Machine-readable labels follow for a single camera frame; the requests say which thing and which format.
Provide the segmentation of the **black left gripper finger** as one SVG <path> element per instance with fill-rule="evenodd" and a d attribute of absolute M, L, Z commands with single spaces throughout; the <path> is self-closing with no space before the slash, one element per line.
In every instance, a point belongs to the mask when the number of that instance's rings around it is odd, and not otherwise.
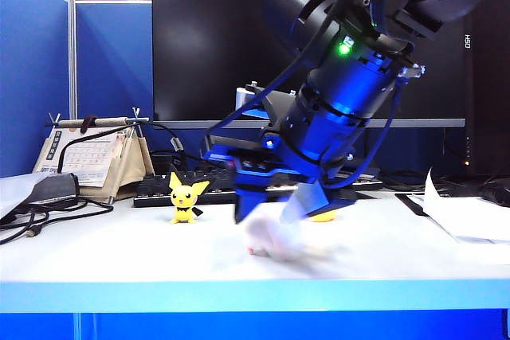
<path fill-rule="evenodd" d="M 324 213 L 329 210 L 329 205 L 330 201 L 318 181 L 313 184 L 300 183 L 284 205 L 280 222 L 290 224 Z"/>
<path fill-rule="evenodd" d="M 241 223 L 261 203 L 267 202 L 266 186 L 238 185 L 235 188 L 236 201 L 234 208 L 234 221 Z"/>

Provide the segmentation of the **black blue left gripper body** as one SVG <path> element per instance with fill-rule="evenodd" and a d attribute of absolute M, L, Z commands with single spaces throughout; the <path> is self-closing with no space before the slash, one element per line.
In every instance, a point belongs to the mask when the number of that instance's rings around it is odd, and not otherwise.
<path fill-rule="evenodd" d="M 201 155 L 204 159 L 226 162 L 231 166 L 231 178 L 235 192 L 238 185 L 269 187 L 279 177 L 296 183 L 313 184 L 318 181 L 324 189 L 330 205 L 352 205 L 357 200 L 350 184 L 357 178 L 337 178 L 343 165 L 342 157 L 332 161 L 320 156 L 309 158 L 288 145 L 287 139 L 277 131 L 265 132 L 257 141 L 249 141 L 220 135 L 206 135 Z"/>

